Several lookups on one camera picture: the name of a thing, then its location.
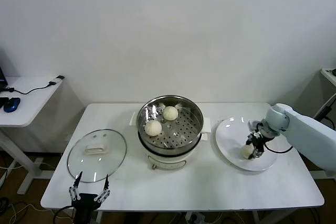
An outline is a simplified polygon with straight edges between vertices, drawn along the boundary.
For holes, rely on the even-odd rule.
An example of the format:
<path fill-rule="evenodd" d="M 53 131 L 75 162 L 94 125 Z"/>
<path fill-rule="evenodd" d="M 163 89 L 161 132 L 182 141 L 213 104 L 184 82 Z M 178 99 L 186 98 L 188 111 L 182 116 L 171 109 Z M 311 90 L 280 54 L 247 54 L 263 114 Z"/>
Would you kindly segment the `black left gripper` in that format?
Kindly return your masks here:
<path fill-rule="evenodd" d="M 99 208 L 99 203 L 103 203 L 110 195 L 108 175 L 106 175 L 103 191 L 97 194 L 79 194 L 78 186 L 82 177 L 82 172 L 76 177 L 75 182 L 69 187 L 69 195 L 72 200 L 71 206 L 76 210 L 74 224 L 88 224 L 91 221 L 92 213 Z"/>

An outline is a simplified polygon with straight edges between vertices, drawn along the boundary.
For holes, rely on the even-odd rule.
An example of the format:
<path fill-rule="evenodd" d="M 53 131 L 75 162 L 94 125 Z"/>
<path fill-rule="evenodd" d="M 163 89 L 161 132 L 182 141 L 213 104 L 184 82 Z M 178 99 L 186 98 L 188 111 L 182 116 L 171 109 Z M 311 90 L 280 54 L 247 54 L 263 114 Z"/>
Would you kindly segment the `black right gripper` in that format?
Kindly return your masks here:
<path fill-rule="evenodd" d="M 254 146 L 253 152 L 248 156 L 248 159 L 260 158 L 264 153 L 264 142 L 265 139 L 259 131 L 250 133 L 247 136 L 246 145 Z"/>

